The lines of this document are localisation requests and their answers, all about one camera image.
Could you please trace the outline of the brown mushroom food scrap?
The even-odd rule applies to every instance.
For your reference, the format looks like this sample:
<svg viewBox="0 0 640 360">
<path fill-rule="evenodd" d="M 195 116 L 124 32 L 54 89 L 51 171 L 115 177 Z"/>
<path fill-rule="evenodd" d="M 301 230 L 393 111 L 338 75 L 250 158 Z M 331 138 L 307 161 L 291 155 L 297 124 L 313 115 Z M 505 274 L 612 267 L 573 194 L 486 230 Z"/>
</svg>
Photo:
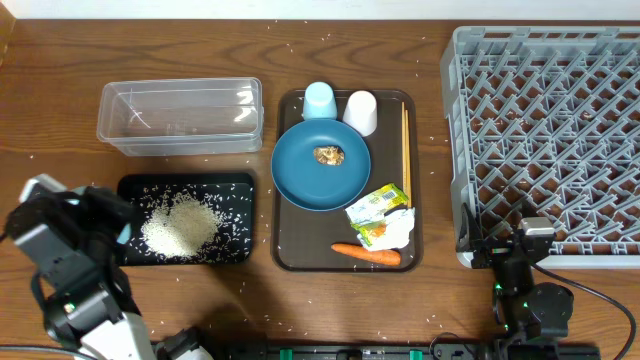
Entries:
<svg viewBox="0 0 640 360">
<path fill-rule="evenodd" d="M 345 154 L 338 146 L 316 147 L 313 155 L 318 163 L 327 166 L 340 166 L 345 160 Z"/>
</svg>

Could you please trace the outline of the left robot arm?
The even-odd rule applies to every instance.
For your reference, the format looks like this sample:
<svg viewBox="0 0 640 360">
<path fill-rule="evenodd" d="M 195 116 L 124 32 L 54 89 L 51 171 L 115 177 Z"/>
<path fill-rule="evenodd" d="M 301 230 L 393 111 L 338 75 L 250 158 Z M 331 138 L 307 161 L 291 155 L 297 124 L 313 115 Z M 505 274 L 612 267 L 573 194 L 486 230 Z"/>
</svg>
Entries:
<svg viewBox="0 0 640 360">
<path fill-rule="evenodd" d="M 115 259 L 133 214 L 104 188 L 24 190 L 4 233 L 36 266 L 31 290 L 47 334 L 76 359 L 210 358 L 194 328 L 150 339 Z"/>
</svg>

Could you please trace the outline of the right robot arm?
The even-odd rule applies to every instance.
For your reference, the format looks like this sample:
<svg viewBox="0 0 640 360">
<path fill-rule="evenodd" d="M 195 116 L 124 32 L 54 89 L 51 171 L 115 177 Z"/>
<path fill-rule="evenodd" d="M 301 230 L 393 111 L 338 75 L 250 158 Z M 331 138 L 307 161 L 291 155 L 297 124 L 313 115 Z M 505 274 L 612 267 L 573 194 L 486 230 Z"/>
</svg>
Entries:
<svg viewBox="0 0 640 360">
<path fill-rule="evenodd" d="M 566 287 L 537 283 L 532 268 L 549 256 L 555 240 L 551 221 L 531 215 L 504 240 L 481 234 L 468 204 L 461 205 L 457 250 L 472 254 L 473 269 L 490 269 L 495 282 L 492 308 L 505 334 L 476 350 L 476 359 L 558 359 L 558 340 L 568 335 L 573 293 Z"/>
</svg>

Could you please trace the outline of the light blue bowl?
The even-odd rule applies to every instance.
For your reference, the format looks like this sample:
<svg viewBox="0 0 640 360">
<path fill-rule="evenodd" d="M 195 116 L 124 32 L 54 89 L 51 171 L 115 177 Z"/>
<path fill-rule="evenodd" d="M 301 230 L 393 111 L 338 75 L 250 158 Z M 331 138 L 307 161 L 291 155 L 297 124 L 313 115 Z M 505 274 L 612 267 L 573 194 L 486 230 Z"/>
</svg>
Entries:
<svg viewBox="0 0 640 360">
<path fill-rule="evenodd" d="M 131 224 L 127 223 L 122 231 L 120 232 L 116 242 L 118 244 L 124 245 L 129 242 L 132 237 Z"/>
</svg>

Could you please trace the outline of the dark blue plate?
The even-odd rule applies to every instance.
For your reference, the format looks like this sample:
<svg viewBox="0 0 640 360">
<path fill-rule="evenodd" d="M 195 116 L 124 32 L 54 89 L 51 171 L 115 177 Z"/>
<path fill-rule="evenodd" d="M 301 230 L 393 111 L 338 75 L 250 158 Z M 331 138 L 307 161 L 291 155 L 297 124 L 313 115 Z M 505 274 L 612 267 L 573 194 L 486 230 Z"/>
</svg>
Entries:
<svg viewBox="0 0 640 360">
<path fill-rule="evenodd" d="M 313 151 L 325 146 L 343 150 L 343 163 L 319 163 Z M 364 190 L 371 173 L 371 155 L 360 134 L 340 121 L 302 121 L 278 139 L 271 173 L 280 194 L 292 204 L 311 211 L 330 211 L 347 205 Z"/>
</svg>

